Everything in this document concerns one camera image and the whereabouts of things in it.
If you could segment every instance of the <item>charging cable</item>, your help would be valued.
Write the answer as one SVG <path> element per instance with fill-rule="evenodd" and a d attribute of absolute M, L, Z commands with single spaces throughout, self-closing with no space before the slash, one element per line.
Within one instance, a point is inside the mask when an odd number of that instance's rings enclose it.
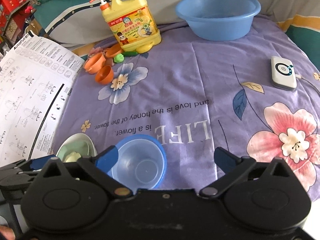
<path fill-rule="evenodd" d="M 296 74 L 296 78 L 297 78 L 297 79 L 303 79 L 303 80 L 305 80 L 306 82 L 308 82 L 308 83 L 317 91 L 318 95 L 320 96 L 320 91 L 319 91 L 319 89 L 316 88 L 316 86 L 315 86 L 314 84 L 312 84 L 309 80 L 307 80 L 307 79 L 305 79 L 303 76 L 297 75 L 297 74 Z"/>

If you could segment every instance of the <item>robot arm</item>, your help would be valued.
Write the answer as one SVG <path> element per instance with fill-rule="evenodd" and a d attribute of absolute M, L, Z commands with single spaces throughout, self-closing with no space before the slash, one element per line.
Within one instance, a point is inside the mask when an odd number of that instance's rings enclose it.
<path fill-rule="evenodd" d="M 0 170 L 5 201 L 20 202 L 28 225 L 18 240 L 312 240 L 301 229 L 311 201 L 281 158 L 257 163 L 218 147 L 215 162 L 226 174 L 198 194 L 140 189 L 134 195 L 95 166 L 111 151 L 116 147 L 76 163 L 49 156 L 36 173 L 23 171 L 30 161 Z"/>

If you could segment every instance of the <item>clear plastic cup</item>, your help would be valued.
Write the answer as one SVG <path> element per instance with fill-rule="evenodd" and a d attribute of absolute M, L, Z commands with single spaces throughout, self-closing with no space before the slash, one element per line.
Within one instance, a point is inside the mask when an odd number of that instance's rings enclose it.
<path fill-rule="evenodd" d="M 164 178 L 167 159 L 158 140 L 149 135 L 132 135 L 116 145 L 119 153 L 111 176 L 136 192 L 157 188 Z"/>

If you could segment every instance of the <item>bottle label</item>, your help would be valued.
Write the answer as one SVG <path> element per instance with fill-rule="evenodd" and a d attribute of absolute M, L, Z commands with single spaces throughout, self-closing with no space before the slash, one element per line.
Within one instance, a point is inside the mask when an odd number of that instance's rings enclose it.
<path fill-rule="evenodd" d="M 158 32 L 147 6 L 114 19 L 108 25 L 121 45 L 141 41 Z"/>

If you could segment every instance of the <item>orange bowl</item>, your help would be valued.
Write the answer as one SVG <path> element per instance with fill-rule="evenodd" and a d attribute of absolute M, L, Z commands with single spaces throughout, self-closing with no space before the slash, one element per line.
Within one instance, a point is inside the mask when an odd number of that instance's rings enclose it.
<path fill-rule="evenodd" d="M 117 43 L 113 45 L 111 48 L 107 48 L 104 50 L 106 53 L 106 57 L 115 57 L 116 55 L 123 52 L 123 49 L 121 48 L 120 44 Z"/>
<path fill-rule="evenodd" d="M 101 85 L 106 85 L 112 82 L 113 76 L 114 73 L 111 66 L 105 66 L 98 71 L 95 81 Z"/>
<path fill-rule="evenodd" d="M 89 74 L 95 74 L 104 66 L 105 62 L 106 58 L 102 52 L 99 52 L 87 61 L 87 63 L 84 65 L 84 69 Z"/>

